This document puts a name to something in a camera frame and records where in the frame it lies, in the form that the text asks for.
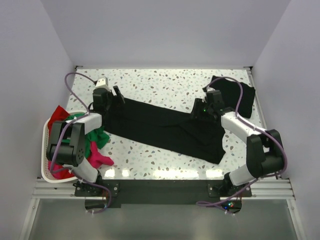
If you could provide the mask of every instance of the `black pants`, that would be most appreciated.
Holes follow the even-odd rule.
[[[221,123],[191,119],[189,113],[125,98],[111,107],[105,130],[130,140],[219,164],[225,151]]]

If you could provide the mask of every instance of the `white plastic basket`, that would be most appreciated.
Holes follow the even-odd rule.
[[[69,114],[74,115],[74,114],[78,114],[78,113],[83,113],[83,112],[77,111],[77,112],[70,112]],[[47,156],[46,156],[46,151],[47,151],[48,141],[49,141],[49,129],[48,129],[48,122],[49,121],[50,121],[50,118],[45,122],[45,124],[43,126],[42,149],[41,149],[41,175],[44,180],[46,180],[48,183],[52,183],[52,184],[66,183],[66,182],[71,182],[71,181],[77,180],[77,178],[75,176],[65,178],[65,179],[56,179],[49,172],[49,169],[48,169],[49,160],[47,159]]]

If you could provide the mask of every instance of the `black cloth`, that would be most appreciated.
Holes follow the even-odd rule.
[[[104,129],[130,140],[219,164],[225,151],[221,123],[191,119],[190,113],[125,98],[111,106]]]
[[[239,105],[238,112],[244,118],[250,118],[252,114],[252,105],[254,104],[256,90],[254,87],[240,83],[243,88],[243,95]],[[236,108],[240,97],[240,87],[235,81],[220,79],[210,85],[215,90],[220,90],[225,107]]]

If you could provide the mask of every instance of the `terrazzo table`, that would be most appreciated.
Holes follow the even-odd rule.
[[[93,80],[107,77],[109,86],[117,85],[126,98],[185,113],[191,112],[195,98],[205,96],[202,88],[213,75],[233,77],[251,86],[247,71],[242,69],[78,69],[77,72]],[[75,76],[72,90],[86,105],[93,101],[93,89],[89,80]],[[66,110],[71,113],[85,108],[71,95]],[[256,100],[249,120],[262,126]],[[220,180],[246,162],[246,145],[228,130],[222,139],[226,153],[219,165],[114,134],[109,136],[108,144],[100,152],[111,157],[114,165],[99,169],[104,179]]]

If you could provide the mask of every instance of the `pink cloth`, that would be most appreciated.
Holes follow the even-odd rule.
[[[91,155],[88,157],[88,161],[95,169],[99,168],[102,164],[108,166],[114,164],[114,161],[110,157],[103,156],[98,152],[97,143],[95,141],[90,142],[90,150]]]

